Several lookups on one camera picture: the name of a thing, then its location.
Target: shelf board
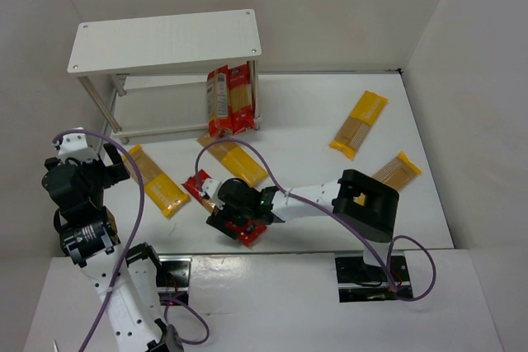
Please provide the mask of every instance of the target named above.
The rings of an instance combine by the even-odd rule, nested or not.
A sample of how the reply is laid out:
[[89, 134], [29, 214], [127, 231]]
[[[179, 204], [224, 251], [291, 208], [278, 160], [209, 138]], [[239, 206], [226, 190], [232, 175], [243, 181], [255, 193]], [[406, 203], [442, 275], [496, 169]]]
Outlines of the shelf board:
[[68, 72], [73, 76], [209, 72], [261, 53], [251, 9], [83, 22]]
[[205, 81], [127, 89], [115, 99], [114, 116], [120, 138], [206, 130]]

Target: white table surface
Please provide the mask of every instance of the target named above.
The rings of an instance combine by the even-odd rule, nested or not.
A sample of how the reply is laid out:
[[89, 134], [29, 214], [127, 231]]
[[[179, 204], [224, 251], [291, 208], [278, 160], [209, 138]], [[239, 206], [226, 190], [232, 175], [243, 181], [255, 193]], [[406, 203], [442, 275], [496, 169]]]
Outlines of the white table surface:
[[[129, 77], [128, 89], [145, 85], [200, 81], [202, 77]], [[263, 74], [260, 76], [262, 127], [239, 135], [257, 148], [284, 186], [315, 185], [354, 168], [372, 175], [404, 151], [421, 170], [400, 194], [394, 234], [416, 238], [428, 248], [451, 248], [431, 170], [418, 135], [401, 77], [391, 74]], [[328, 144], [365, 90], [389, 99], [374, 127], [351, 161]], [[162, 141], [163, 137], [131, 139], [178, 184], [194, 171], [200, 145], [194, 138]], [[208, 153], [200, 163], [212, 177], [232, 177]], [[269, 178], [259, 187], [270, 185]], [[120, 237], [132, 229], [138, 208], [138, 186], [130, 180], [106, 191], [106, 206], [115, 215]], [[251, 249], [205, 224], [208, 213], [194, 199], [171, 219], [147, 198], [137, 242], [152, 244], [158, 253], [259, 253], [356, 251], [361, 244], [342, 226], [326, 217], [301, 218], [272, 224]], [[398, 247], [414, 249], [407, 242]]]
[[[415, 293], [431, 280], [421, 252], [405, 252]], [[339, 303], [332, 254], [195, 256], [190, 305], [210, 325], [202, 346], [186, 351], [234, 352], [500, 352], [497, 333], [467, 251], [433, 251], [438, 279], [415, 303]], [[78, 350], [100, 307], [87, 278], [69, 258], [53, 259], [25, 352]], [[201, 324], [180, 307], [169, 320], [198, 340]], [[106, 316], [87, 352], [116, 352]]]

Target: metal frame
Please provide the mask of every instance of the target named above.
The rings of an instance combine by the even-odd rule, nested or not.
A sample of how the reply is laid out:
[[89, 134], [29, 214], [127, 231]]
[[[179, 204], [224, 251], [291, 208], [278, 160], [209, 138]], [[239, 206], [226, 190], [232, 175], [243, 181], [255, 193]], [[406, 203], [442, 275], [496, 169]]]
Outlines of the metal frame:
[[[92, 98], [92, 100], [94, 101], [96, 106], [101, 111], [102, 115], [105, 116], [105, 119], [108, 122], [108, 124], [111, 126], [112, 131], [114, 131], [114, 134], [119, 134], [119, 132], [121, 132], [122, 128], [119, 125], [119, 123], [117, 122], [117, 120], [114, 117], [114, 115], [111, 113], [110, 109], [108, 109], [106, 107], [105, 102], [102, 100], [101, 96], [97, 92], [97, 89], [93, 85], [92, 80], [90, 80], [90, 78], [88, 76], [77, 77], [77, 80], [79, 80], [79, 82], [84, 87], [84, 89], [86, 90], [88, 95]], [[120, 140], [121, 140], [121, 142], [123, 144], [127, 144], [129, 142], [128, 138], [121, 138]]]
[[[255, 118], [255, 129], [260, 129], [260, 121], [261, 121], [261, 115], [260, 115], [260, 107], [258, 103], [258, 61], [257, 60], [251, 60], [247, 61], [247, 68], [249, 69], [249, 82], [251, 85], [252, 90], [252, 96], [255, 98], [255, 109], [254, 109], [254, 118]], [[117, 95], [119, 96], [125, 96], [126, 90], [123, 84], [121, 84], [121, 81], [117, 77], [116, 74], [110, 74], [110, 79], [112, 81], [112, 84], [115, 87], [115, 90], [117, 91]], [[92, 98], [96, 106], [99, 108], [101, 113], [104, 115], [106, 121], [111, 126], [112, 131], [116, 135], [120, 135], [123, 133], [123, 129], [117, 119], [112, 114], [111, 110], [106, 106], [105, 102], [102, 100], [101, 96], [97, 92], [97, 89], [93, 85], [92, 80], [90, 80], [90, 77], [88, 76], [80, 76], [77, 77], [77, 80], [82, 84], [88, 95]], [[193, 129], [181, 129], [177, 132], [186, 132]], [[124, 137], [120, 137], [120, 141], [123, 144], [127, 144], [129, 140], [129, 136], [143, 136], [141, 135], [128, 135]]]

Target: spaghetti package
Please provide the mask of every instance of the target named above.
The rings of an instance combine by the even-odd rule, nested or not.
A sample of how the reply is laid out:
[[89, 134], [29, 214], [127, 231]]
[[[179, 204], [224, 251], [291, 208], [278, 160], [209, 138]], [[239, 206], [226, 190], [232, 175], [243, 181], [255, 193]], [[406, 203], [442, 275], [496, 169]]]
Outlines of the spaghetti package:
[[229, 101], [233, 134], [255, 129], [249, 69], [246, 64], [229, 70]]
[[[210, 134], [198, 138], [196, 141], [205, 147], [217, 137], [211, 138]], [[233, 175], [244, 180], [250, 187], [267, 178], [266, 170], [258, 165], [235, 142], [222, 142], [214, 144], [207, 150], [214, 158]]]
[[330, 147], [344, 152], [350, 159], [354, 158], [387, 102], [386, 98], [365, 91], [330, 143]]
[[214, 70], [207, 76], [207, 113], [211, 136], [233, 132], [228, 73], [229, 69], [226, 65]]
[[[204, 184], [205, 179], [211, 178], [211, 176], [209, 176], [207, 172], [203, 169], [200, 169], [200, 171], [198, 172], [198, 177], [200, 178], [201, 185]], [[198, 189], [196, 177], [194, 175], [187, 179], [187, 181], [183, 184], [183, 187], [185, 187], [189, 194], [192, 195], [198, 202], [200, 202], [210, 214], [213, 213], [213, 210], [215, 209], [215, 204], [200, 196], [200, 190]]]
[[[398, 156], [389, 161], [387, 165], [377, 171], [372, 177], [388, 187], [400, 191], [421, 173], [422, 171], [409, 161], [405, 153], [400, 152]], [[356, 199], [356, 202], [363, 205], [365, 203], [365, 196], [360, 195]]]
[[[145, 154], [141, 146], [137, 145], [129, 150], [130, 156], [138, 164], [139, 171], [145, 184], [145, 192], [163, 212], [163, 216], [170, 218], [190, 198], [163, 172], [152, 159]], [[123, 162], [135, 181], [138, 178], [132, 166], [123, 157]]]

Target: white robotic arm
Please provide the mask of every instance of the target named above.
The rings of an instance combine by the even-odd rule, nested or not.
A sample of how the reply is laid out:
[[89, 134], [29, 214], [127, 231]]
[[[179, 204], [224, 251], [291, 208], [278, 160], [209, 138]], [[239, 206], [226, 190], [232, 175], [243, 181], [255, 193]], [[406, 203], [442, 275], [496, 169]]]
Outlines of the white robotic arm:
[[[353, 225], [382, 258], [387, 257], [398, 205], [398, 192], [353, 170], [344, 171], [339, 180], [286, 191], [276, 187], [258, 191], [239, 179], [224, 183], [207, 179], [202, 195], [216, 206], [207, 223], [229, 237], [236, 237], [233, 225], [243, 227], [248, 220], [271, 224], [321, 215], [320, 209], [294, 198], [298, 195]], [[364, 195], [361, 204], [360, 195]], [[380, 266], [366, 248], [364, 262]]]
[[176, 329], [162, 320], [155, 281], [161, 265], [152, 247], [131, 248], [116, 272], [123, 246], [113, 216], [102, 205], [103, 190], [130, 176], [115, 148], [105, 145], [105, 150], [113, 161], [108, 167], [84, 134], [70, 134], [64, 136], [59, 155], [45, 162], [48, 173], [42, 185], [59, 206], [54, 227], [61, 248], [90, 279], [102, 302], [111, 292], [106, 314], [119, 351], [181, 352]]

